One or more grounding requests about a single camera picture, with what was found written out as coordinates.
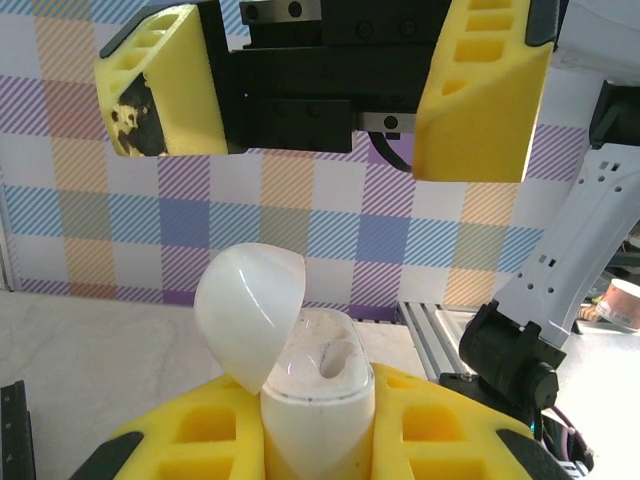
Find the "yellow foam pad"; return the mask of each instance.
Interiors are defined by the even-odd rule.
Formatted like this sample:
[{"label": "yellow foam pad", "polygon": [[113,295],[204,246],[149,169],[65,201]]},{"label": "yellow foam pad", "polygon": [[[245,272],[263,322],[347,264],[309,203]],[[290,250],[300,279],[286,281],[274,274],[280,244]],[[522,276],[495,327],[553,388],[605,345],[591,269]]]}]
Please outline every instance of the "yellow foam pad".
[{"label": "yellow foam pad", "polygon": [[262,480],[260,397],[219,377],[125,425],[144,438],[117,480]]},{"label": "yellow foam pad", "polygon": [[[525,425],[394,368],[373,364],[373,370],[372,480],[530,479],[496,434],[510,429],[531,438]],[[123,426],[113,438],[132,431],[144,438],[117,480],[265,478],[260,397],[227,375]]]},{"label": "yellow foam pad", "polygon": [[526,425],[451,390],[374,365],[372,480],[530,480],[496,430]]},{"label": "yellow foam pad", "polygon": [[100,112],[122,156],[226,154],[196,5],[144,19],[94,65]]},{"label": "yellow foam pad", "polygon": [[418,180],[521,182],[553,44],[525,44],[529,2],[456,0],[418,107]]}]

